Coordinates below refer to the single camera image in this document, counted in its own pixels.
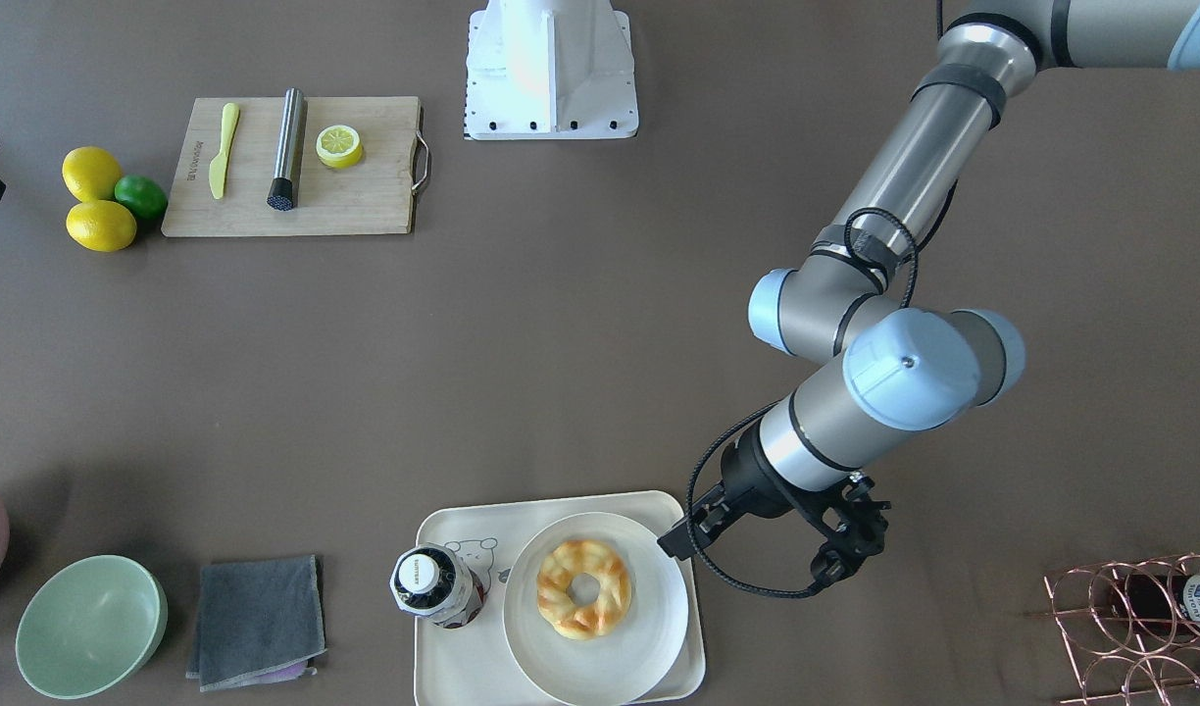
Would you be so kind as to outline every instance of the wooden cutting board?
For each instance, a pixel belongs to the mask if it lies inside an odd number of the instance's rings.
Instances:
[[[421,103],[416,97],[306,98],[295,209],[266,204],[274,178],[282,97],[198,98],[182,142],[161,233],[170,238],[382,235],[410,233],[413,160]],[[211,198],[209,163],[221,149],[221,109],[238,103],[224,197]],[[331,169],[317,157],[326,126],[353,126],[364,157]]]

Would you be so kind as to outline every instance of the jar lid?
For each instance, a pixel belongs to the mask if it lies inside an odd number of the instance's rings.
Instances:
[[[438,586],[440,574],[438,562],[433,558],[425,554],[413,554],[400,564],[400,586],[409,593],[430,593]]]

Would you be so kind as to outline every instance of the gray cloth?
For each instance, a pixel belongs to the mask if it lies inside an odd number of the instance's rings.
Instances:
[[[187,678],[200,692],[306,674],[325,652],[317,557],[211,564],[200,572],[200,614]]]

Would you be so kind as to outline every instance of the lemon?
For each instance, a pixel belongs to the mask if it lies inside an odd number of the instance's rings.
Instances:
[[[72,240],[100,253],[112,253],[133,243],[138,222],[115,201],[85,201],[73,205],[64,220]]]
[[[64,156],[61,166],[64,186],[77,201],[112,198],[112,190],[120,179],[116,157],[101,146],[79,146]]]
[[[326,167],[350,167],[361,161],[361,133],[349,126],[328,126],[317,134],[317,156]]]

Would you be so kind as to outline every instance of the black rubber end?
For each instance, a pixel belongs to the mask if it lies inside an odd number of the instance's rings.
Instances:
[[[269,187],[268,204],[278,211],[289,211],[295,207],[295,187],[289,179],[274,178]]]

